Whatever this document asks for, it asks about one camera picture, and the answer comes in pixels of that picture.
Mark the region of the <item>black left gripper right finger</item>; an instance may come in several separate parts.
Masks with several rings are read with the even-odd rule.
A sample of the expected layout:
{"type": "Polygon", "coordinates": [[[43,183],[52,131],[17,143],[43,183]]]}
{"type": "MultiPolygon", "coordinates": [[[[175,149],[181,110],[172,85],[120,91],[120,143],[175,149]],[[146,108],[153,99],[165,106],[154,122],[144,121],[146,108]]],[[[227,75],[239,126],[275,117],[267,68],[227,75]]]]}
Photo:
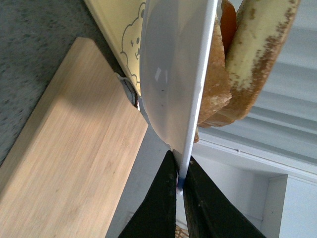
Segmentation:
{"type": "Polygon", "coordinates": [[[198,162],[190,160],[184,206],[191,238],[264,238],[226,198],[198,162]]]}

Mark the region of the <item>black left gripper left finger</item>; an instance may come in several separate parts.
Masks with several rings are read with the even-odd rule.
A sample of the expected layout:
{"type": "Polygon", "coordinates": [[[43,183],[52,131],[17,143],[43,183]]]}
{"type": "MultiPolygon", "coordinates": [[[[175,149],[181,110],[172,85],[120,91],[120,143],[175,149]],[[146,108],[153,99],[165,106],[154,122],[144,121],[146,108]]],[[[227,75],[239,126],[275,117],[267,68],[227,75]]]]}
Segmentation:
{"type": "Polygon", "coordinates": [[[174,156],[167,151],[143,202],[120,233],[120,238],[175,237],[176,178],[174,156]]]}

